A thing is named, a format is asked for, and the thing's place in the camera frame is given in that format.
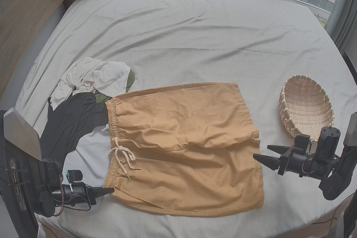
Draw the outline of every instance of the gray curtain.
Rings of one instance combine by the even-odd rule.
[[[353,44],[357,33],[357,0],[336,0],[325,29],[341,54]]]

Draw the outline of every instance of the wall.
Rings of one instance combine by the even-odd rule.
[[[62,18],[65,8],[61,5],[50,19],[45,23],[43,29],[38,33],[32,44],[24,51],[19,63],[16,66],[16,71],[10,79],[9,84],[5,90],[4,96],[0,101],[0,110],[8,109],[15,106],[16,99],[20,93],[22,85],[27,74],[30,71],[38,53],[43,48],[44,44],[50,37],[54,28]],[[17,238],[18,235],[14,226],[11,224],[9,214],[2,200],[0,200],[0,233],[1,237]]]

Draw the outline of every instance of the woven basket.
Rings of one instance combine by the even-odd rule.
[[[280,116],[291,136],[310,135],[312,142],[319,139],[322,127],[335,123],[331,100],[325,90],[306,75],[294,75],[281,89]]]

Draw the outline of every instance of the mattress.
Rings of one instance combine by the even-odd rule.
[[[337,154],[357,109],[352,75],[319,21],[308,8],[280,0],[76,0],[17,100],[16,109],[40,134],[47,98],[71,63],[85,56],[125,62],[135,72],[130,91],[236,82],[264,155],[276,155],[269,144],[293,144],[279,115],[279,92],[292,75],[307,75],[328,93],[341,130]],[[92,166],[93,157],[83,159]],[[156,215],[105,196],[94,212],[65,209],[59,217],[38,219],[75,237],[275,237],[336,208],[355,191],[357,179],[334,201],[324,199],[318,180],[280,176],[265,166],[263,184],[260,209],[223,217]]]

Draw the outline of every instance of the white drawstring bow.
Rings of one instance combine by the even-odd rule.
[[[133,154],[132,151],[130,151],[128,148],[125,148],[123,146],[119,146],[118,144],[118,137],[115,137],[115,144],[117,145],[116,147],[114,147],[113,149],[110,150],[108,156],[110,156],[110,154],[114,151],[114,155],[116,157],[116,160],[118,161],[118,164],[120,166],[120,168],[123,170],[123,172],[125,173],[125,175],[127,176],[128,179],[130,179],[126,169],[124,168],[124,166],[121,164],[119,158],[118,158],[118,151],[121,151],[123,153],[123,155],[125,156],[126,158],[126,162],[128,163],[128,166],[131,168],[131,169],[140,169],[140,168],[133,168],[130,164],[130,160],[132,161],[135,161],[136,160],[136,157],[135,155]]]

